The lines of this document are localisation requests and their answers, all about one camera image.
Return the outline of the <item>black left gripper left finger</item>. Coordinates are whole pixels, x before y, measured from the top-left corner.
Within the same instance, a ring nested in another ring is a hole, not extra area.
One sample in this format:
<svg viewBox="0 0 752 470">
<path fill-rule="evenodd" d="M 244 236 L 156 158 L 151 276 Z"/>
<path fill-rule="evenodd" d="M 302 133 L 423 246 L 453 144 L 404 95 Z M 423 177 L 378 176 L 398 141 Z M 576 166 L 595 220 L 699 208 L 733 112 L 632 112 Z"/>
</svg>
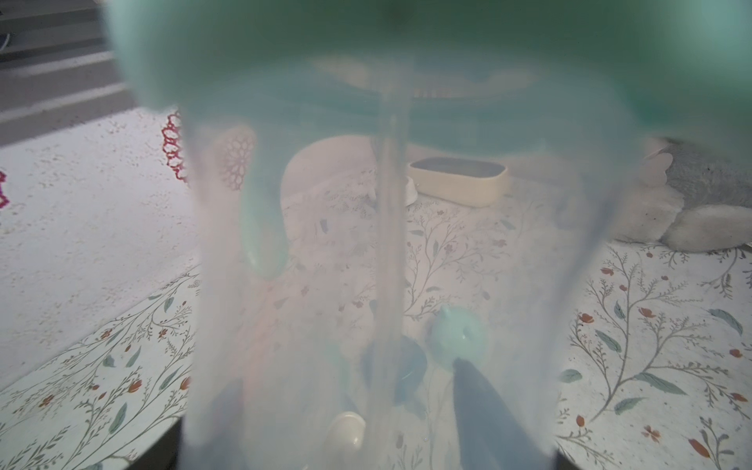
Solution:
<svg viewBox="0 0 752 470">
<path fill-rule="evenodd" d="M 127 467 L 127 470 L 176 470 L 182 424 L 182 418 L 176 420 L 158 441 Z"/>
</svg>

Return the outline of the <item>clear baby bottle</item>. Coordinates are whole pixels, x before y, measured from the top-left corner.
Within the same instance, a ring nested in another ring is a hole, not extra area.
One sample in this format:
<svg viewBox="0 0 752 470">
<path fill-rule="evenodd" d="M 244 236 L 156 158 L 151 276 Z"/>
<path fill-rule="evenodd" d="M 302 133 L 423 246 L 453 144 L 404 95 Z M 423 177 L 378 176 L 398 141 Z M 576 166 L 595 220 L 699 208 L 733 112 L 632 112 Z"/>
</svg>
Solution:
<svg viewBox="0 0 752 470">
<path fill-rule="evenodd" d="M 477 369 L 546 454 L 560 315 L 638 152 L 614 86 L 571 70 L 443 54 L 315 58 L 218 76 L 178 100 L 201 228 L 200 321 L 183 469 L 457 469 L 443 305 L 485 324 Z M 420 194 L 407 166 L 499 163 L 495 205 Z M 401 335 L 417 398 L 376 401 Z"/>
</svg>

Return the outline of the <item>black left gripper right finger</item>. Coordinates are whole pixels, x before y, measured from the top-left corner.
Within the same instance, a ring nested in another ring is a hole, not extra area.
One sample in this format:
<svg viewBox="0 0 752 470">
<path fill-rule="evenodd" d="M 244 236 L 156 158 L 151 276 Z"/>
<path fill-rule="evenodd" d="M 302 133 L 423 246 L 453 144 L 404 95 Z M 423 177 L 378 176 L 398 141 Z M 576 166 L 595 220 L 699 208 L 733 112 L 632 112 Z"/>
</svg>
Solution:
<svg viewBox="0 0 752 470">
<path fill-rule="evenodd" d="M 562 452 L 543 452 L 472 362 L 463 358 L 454 361 L 452 393 L 463 469 L 577 467 Z"/>
</svg>

